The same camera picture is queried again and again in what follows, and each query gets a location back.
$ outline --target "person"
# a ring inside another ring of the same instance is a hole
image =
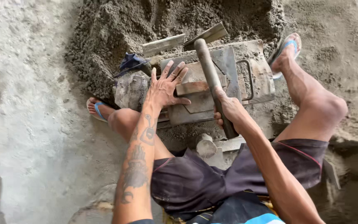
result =
[[[172,223],[324,223],[305,189],[320,181],[325,149],[347,105],[295,62],[300,50],[301,39],[293,33],[271,63],[273,73],[284,75],[299,106],[291,124],[272,142],[236,98],[214,90],[223,113],[246,140],[227,170],[208,166],[189,149],[175,157],[156,135],[163,107],[191,103],[173,96],[176,84],[186,75],[184,63],[167,76],[173,64],[169,62],[158,80],[156,69],[152,70],[141,113],[114,110],[91,98],[89,112],[106,120],[129,144],[112,222],[153,223],[152,197]],[[221,126],[221,114],[216,112],[214,117]],[[261,202],[266,199],[271,203]]]

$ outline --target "hammer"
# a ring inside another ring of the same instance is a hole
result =
[[[216,73],[215,64],[211,59],[211,55],[209,54],[205,40],[203,38],[197,39],[194,42],[194,49],[196,49],[197,57],[200,60],[202,71],[204,72],[206,82],[208,83],[212,98],[214,99],[216,110],[222,115],[223,130],[225,131],[226,138],[235,138],[238,136],[238,133],[235,131],[233,123],[227,119],[223,113],[222,104],[220,103],[218,96],[216,96],[214,91],[216,86],[222,88],[222,85],[220,84],[218,74]]]

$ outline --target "shorts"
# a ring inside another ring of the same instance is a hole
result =
[[[271,145],[304,188],[320,182],[328,142],[289,139],[271,142]],[[168,214],[211,208],[245,189],[268,195],[262,173],[246,144],[241,145],[227,170],[210,167],[190,149],[181,157],[154,161],[151,194]]]

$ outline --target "leg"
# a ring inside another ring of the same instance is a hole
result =
[[[300,37],[297,34],[293,34],[291,39],[297,41],[298,38]],[[294,52],[294,45],[287,46],[272,64],[272,71],[283,73],[291,98],[299,107],[294,120],[275,141],[329,141],[335,127],[348,111],[346,102],[324,89],[317,80],[302,70],[294,60]]]
[[[97,102],[100,102],[100,100],[91,97],[88,105],[91,114],[96,114],[95,103]],[[138,124],[140,113],[128,108],[115,110],[107,105],[99,105],[98,108],[102,116],[107,119],[109,127],[120,134],[128,143]],[[155,140],[154,160],[173,157],[157,135]]]

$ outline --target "wet concrete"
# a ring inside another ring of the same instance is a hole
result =
[[[0,0],[0,211],[7,223],[66,224],[98,189],[117,182],[127,145],[89,116],[88,96],[62,57],[81,3]]]

